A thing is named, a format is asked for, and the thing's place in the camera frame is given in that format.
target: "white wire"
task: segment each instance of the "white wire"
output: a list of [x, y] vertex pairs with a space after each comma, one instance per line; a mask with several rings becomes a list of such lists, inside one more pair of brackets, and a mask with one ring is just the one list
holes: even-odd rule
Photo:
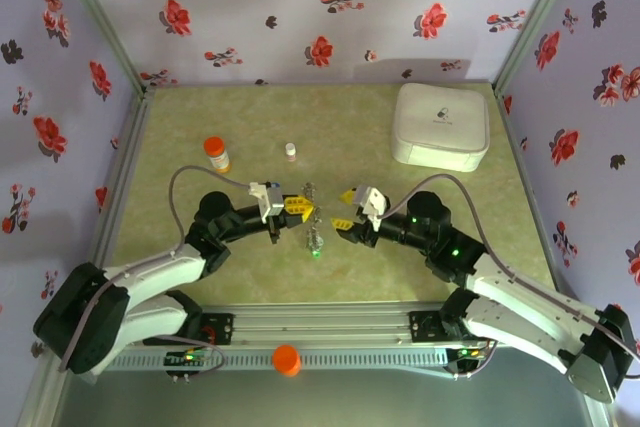
[[[464, 184], [462, 182], [460, 182], [460, 180], [458, 178], [454, 177], [453, 175], [451, 175], [451, 174], [436, 174], [436, 175], [432, 175], [430, 177], [427, 177], [422, 182], [418, 183], [418, 185], [416, 185], [407, 195], [405, 195], [405, 197], [398, 204], [394, 205], [392, 208], [390, 208], [388, 211], [386, 211], [383, 215], [378, 216], [378, 218], [382, 220], [382, 219], [386, 219], [387, 217], [390, 217], [391, 215], [395, 214], [402, 207], [404, 207], [406, 205], [406, 203], [409, 201], [409, 199], [411, 199], [411, 197], [413, 197], [417, 192], [422, 190], [422, 188], [425, 185], [427, 185], [427, 184], [429, 184], [429, 183], [431, 183], [431, 182], [433, 182], [434, 180], [437, 180], [437, 179], [447, 179], [447, 180], [450, 180], [451, 182], [453, 182], [454, 184], [456, 184], [458, 186], [458, 188], [462, 192], [462, 195], [464, 196], [465, 200], [467, 201], [467, 205], [469, 206], [469, 209], [471, 210], [471, 215], [473, 216], [473, 221], [475, 222], [476, 228], [478, 229], [478, 234], [480, 234], [480, 239], [482, 240], [482, 243], [484, 244], [485, 248], [487, 249], [487, 253], [493, 259], [493, 261], [496, 263], [496, 265], [500, 268], [500, 270], [507, 277], [509, 277], [509, 279], [511, 279], [515, 283], [518, 283], [518, 284], [522, 285], [524, 288], [526, 288], [529, 291], [537, 294], [538, 296], [544, 298], [545, 300], [547, 300], [548, 302], [552, 303], [556, 307], [558, 307], [558, 308], [564, 310], [565, 312], [571, 314], [576, 319], [581, 320], [583, 322], [586, 322], [587, 324], [589, 324], [594, 329], [599, 330], [604, 335], [606, 335], [611, 341], [613, 341], [618, 347], [620, 347], [627, 354], [629, 354], [636, 362], [640, 363], [640, 354], [638, 354], [638, 352], [634, 351], [633, 349], [627, 347], [622, 342], [622, 340], [617, 335], [615, 335], [613, 332], [611, 332], [609, 329], [607, 329], [606, 327], [604, 327], [600, 323], [591, 320], [590, 318], [583, 317], [582, 313], [580, 311], [572, 308], [571, 306], [563, 303], [562, 301], [556, 299], [555, 297], [547, 294], [546, 292], [544, 292], [544, 291], [538, 289], [537, 287], [529, 284], [527, 281], [521, 279], [519, 276], [516, 275], [516, 273], [514, 271], [512, 271], [509, 267], [507, 267], [502, 262], [502, 260], [500, 260], [500, 258], [496, 254], [496, 252], [491, 247], [491, 244], [489, 243], [489, 239], [487, 239], [487, 236], [486, 236], [486, 234], [484, 232], [484, 229], [482, 228], [482, 223], [480, 222], [480, 217], [478, 216], [478, 211], [476, 210], [476, 207], [475, 207], [475, 205], [473, 203], [473, 200], [471, 199], [471, 195], [469, 195], [469, 191], [464, 186]], [[627, 380], [640, 380], [640, 374], [626, 375], [625, 379], [627, 379]]]
[[215, 171], [213, 171], [211, 169], [207, 169], [206, 167], [200, 167], [199, 165], [184, 165], [184, 166], [180, 167], [178, 170], [176, 170], [173, 173], [173, 175], [171, 176], [171, 180], [169, 180], [169, 210], [171, 210], [171, 215], [173, 216], [173, 220], [175, 221], [176, 225], [178, 226], [178, 232], [180, 233], [180, 239], [178, 240], [178, 244], [176, 245], [176, 247], [172, 251], [170, 251], [168, 253], [163, 253], [163, 254], [157, 255], [155, 257], [144, 259], [144, 260], [142, 260], [140, 262], [136, 262], [133, 265], [127, 266], [121, 272], [118, 272], [111, 279], [109, 279], [107, 282], [102, 284], [102, 286], [96, 291], [96, 293], [93, 294], [93, 297], [91, 297], [91, 300], [89, 301], [89, 303], [85, 307], [84, 312], [82, 313], [82, 316], [80, 317], [80, 320], [78, 321], [78, 325], [76, 326], [76, 330], [73, 332], [73, 335], [71, 336], [71, 340], [69, 341], [69, 345], [67, 346], [67, 350], [65, 350], [64, 355], [62, 356], [62, 359], [61, 359], [61, 362], [60, 362], [60, 367], [58, 368], [59, 372], [64, 372], [65, 370], [67, 370], [67, 365], [69, 364], [69, 360], [71, 359], [71, 356], [73, 355], [73, 351], [75, 350], [76, 346], [78, 345], [78, 341], [80, 340], [80, 336], [82, 335], [82, 332], [84, 331], [84, 328], [85, 328], [85, 326], [87, 324], [87, 321], [89, 320], [89, 316], [91, 315], [91, 312], [93, 311], [94, 307], [98, 304], [98, 300], [100, 299], [102, 294], [104, 294], [104, 292], [109, 287], [111, 287], [113, 284], [115, 284], [116, 282], [120, 281], [121, 279], [123, 279], [124, 277], [126, 277], [128, 275], [134, 275], [136, 272], [138, 272], [140, 270], [143, 270], [151, 262], [155, 262], [158, 259], [161, 259], [163, 257], [166, 257], [167, 261], [171, 260], [177, 254], [179, 254], [180, 251], [182, 250], [182, 248], [184, 247], [184, 242], [185, 242], [184, 227], [182, 226], [182, 222], [180, 222], [180, 218], [178, 217], [178, 213], [176, 211], [176, 206], [175, 206], [174, 199], [173, 199], [173, 188], [174, 188], [174, 184], [176, 182], [177, 177], [182, 172], [184, 172], [185, 170], [197, 170], [199, 172], [204, 172], [204, 173], [209, 174], [209, 175], [211, 175], [213, 177], [216, 177], [217, 179], [222, 180], [223, 182], [226, 182], [227, 184], [233, 185], [234, 187], [239, 187], [239, 188], [242, 188], [242, 189], [248, 189], [249, 188], [249, 186], [246, 185], [246, 184], [242, 184], [240, 182], [236, 182], [234, 180], [227, 179], [226, 177], [218, 174], [217, 172], [215, 172]]

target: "small glass vial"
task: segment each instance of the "small glass vial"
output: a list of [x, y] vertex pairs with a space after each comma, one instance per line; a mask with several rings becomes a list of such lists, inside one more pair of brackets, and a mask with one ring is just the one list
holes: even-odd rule
[[224, 141], [220, 137], [209, 137], [204, 141], [204, 151], [211, 165], [216, 172], [225, 174], [231, 170], [231, 161], [229, 160], [229, 154], [224, 147]]
[[289, 162], [296, 160], [296, 144], [289, 142], [284, 146], [284, 153], [286, 154]]

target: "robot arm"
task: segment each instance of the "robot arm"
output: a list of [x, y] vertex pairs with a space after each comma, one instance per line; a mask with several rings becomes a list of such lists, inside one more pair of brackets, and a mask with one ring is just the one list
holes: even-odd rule
[[407, 215], [386, 218], [389, 201], [375, 188], [360, 186], [343, 200], [359, 206], [363, 222], [332, 220], [341, 237], [372, 248], [380, 238], [412, 247], [438, 278], [459, 286], [440, 312], [446, 329], [503, 342], [552, 365], [584, 394], [615, 399], [633, 359], [594, 324], [634, 349], [623, 311], [596, 310], [506, 268], [488, 246], [452, 226], [451, 211], [432, 192], [415, 193]]
[[34, 333], [63, 359], [72, 345], [68, 368], [93, 376], [132, 342], [160, 335], [199, 338], [207, 327], [200, 307], [171, 289], [217, 271], [230, 256], [227, 244], [259, 232], [275, 244], [281, 229], [305, 222], [313, 212], [305, 198], [282, 195], [270, 183], [250, 184], [249, 194], [258, 205], [237, 210], [223, 192], [205, 195], [176, 250], [104, 270], [91, 263], [76, 267], [36, 320]]

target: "white storage box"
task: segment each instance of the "white storage box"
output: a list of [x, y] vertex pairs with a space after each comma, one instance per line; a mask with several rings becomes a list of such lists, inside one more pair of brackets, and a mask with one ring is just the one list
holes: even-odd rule
[[478, 92], [405, 84], [391, 152], [403, 164], [471, 172], [489, 149], [489, 110]]

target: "lavender wall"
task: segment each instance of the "lavender wall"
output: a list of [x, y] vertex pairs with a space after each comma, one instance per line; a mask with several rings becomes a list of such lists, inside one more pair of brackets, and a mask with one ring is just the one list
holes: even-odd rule
[[[505, 103], [558, 280], [619, 304], [640, 337], [638, 23], [640, 0], [557, 0]], [[639, 396], [623, 385], [622, 425], [640, 424]]]
[[0, 8], [0, 425], [9, 427], [37, 365], [33, 322], [87, 258], [133, 90], [79, 0]]
[[100, 2], [147, 83], [229, 84], [493, 79], [534, 0]]

